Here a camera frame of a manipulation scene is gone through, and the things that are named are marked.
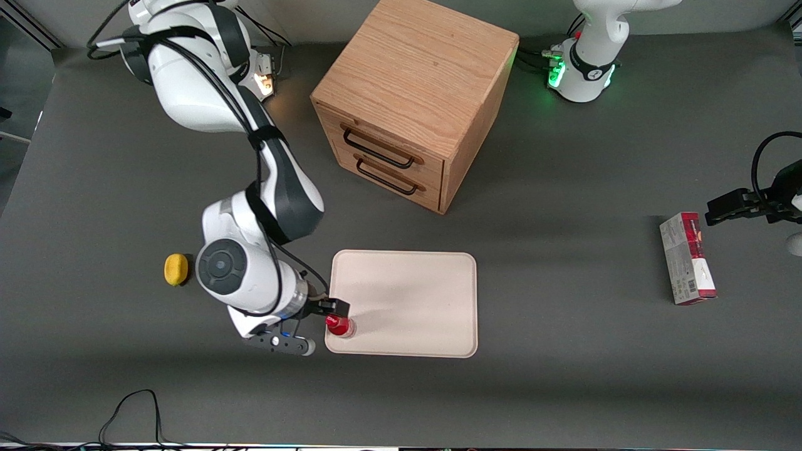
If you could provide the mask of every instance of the cardboard box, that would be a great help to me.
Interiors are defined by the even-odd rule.
[[[674,303],[701,303],[717,296],[713,277],[702,250],[698,213],[679,213],[660,225]]]

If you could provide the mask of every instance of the wood grain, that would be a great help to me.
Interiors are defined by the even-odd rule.
[[[517,41],[425,0],[382,0],[312,97],[451,160]]]
[[[312,92],[338,163],[420,190],[407,196],[445,213],[499,110],[518,36],[427,0],[381,0]],[[363,152],[351,139],[394,160]]]

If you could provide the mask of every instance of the black metal handle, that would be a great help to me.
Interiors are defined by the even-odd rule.
[[[377,175],[374,175],[374,174],[371,174],[371,173],[367,172],[365,169],[362,169],[362,163],[364,163],[364,161],[365,160],[360,158],[356,162],[356,170],[358,170],[360,174],[364,174],[365,176],[369,177],[370,179],[375,180],[378,183],[381,183],[382,185],[384,185],[384,186],[386,186],[386,187],[388,187],[390,189],[394,189],[395,191],[398,191],[399,193],[403,194],[404,196],[411,196],[412,194],[415,194],[415,191],[418,190],[418,185],[413,185],[412,188],[410,188],[410,189],[404,189],[404,188],[401,188],[398,185],[394,185],[394,184],[390,183],[389,181],[384,180],[383,178],[381,178],[381,177],[379,177]]]
[[[409,158],[409,161],[407,161],[406,163],[401,163],[400,161],[396,161],[396,160],[393,160],[392,158],[388,158],[388,157],[382,155],[381,153],[378,153],[376,151],[368,149],[367,147],[361,145],[360,143],[356,143],[356,142],[354,142],[352,140],[349,140],[348,136],[350,136],[350,134],[351,134],[350,128],[346,128],[345,133],[342,134],[342,140],[344,140],[346,142],[346,144],[350,145],[352,148],[356,148],[358,150],[361,150],[361,151],[365,152],[366,154],[368,154],[370,156],[375,156],[376,158],[380,159],[381,161],[384,161],[385,163],[387,163],[389,165],[393,165],[398,169],[409,169],[409,167],[412,166],[412,163],[415,162],[415,158],[412,158],[411,156]]]

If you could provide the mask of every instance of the metal frame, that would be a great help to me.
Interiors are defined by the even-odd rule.
[[[19,30],[47,50],[52,51],[64,47],[64,43],[59,41],[55,35],[15,0],[0,0],[0,13],[8,18]]]

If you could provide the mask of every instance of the yellow sponge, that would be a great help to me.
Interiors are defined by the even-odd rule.
[[[173,254],[164,260],[164,280],[172,286],[184,283],[189,274],[189,260],[183,254]]]

